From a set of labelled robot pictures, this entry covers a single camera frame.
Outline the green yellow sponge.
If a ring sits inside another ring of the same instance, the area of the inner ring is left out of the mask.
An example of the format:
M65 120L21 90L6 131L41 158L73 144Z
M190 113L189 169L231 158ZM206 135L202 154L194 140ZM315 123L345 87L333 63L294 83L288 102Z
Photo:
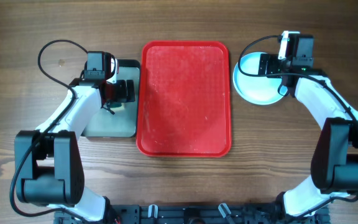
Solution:
M108 108L110 110L113 110L113 111L123 110L124 109L124 104L120 103L120 102L109 102L108 103Z

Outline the light blue plate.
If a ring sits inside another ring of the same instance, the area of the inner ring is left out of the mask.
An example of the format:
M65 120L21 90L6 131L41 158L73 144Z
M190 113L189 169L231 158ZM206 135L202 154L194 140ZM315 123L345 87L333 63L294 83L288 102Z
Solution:
M252 52L241 58L240 68L243 72L257 75L259 61L262 52ZM251 77L239 71L238 63L234 67L233 75L234 88L238 94L255 105L271 105L280 101L288 89L282 86L280 78Z

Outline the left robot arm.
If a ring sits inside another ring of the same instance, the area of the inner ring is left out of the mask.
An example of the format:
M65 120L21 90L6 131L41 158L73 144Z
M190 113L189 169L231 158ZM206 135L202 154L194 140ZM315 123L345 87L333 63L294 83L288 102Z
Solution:
M67 97L45 123L15 137L11 207L23 217L64 213L82 223L116 223L109 199L85 186L78 138L106 103L133 102L134 82L76 78L66 88Z

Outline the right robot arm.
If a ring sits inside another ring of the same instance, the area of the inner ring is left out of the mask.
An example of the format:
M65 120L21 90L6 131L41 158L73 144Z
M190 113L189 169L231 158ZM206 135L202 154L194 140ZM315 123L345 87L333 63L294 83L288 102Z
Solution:
M340 96L321 69L306 65L286 68L275 56L262 53L257 73L280 78L321 128L310 176L266 204L264 213L273 220L297 220L335 200L358 200L358 111Z

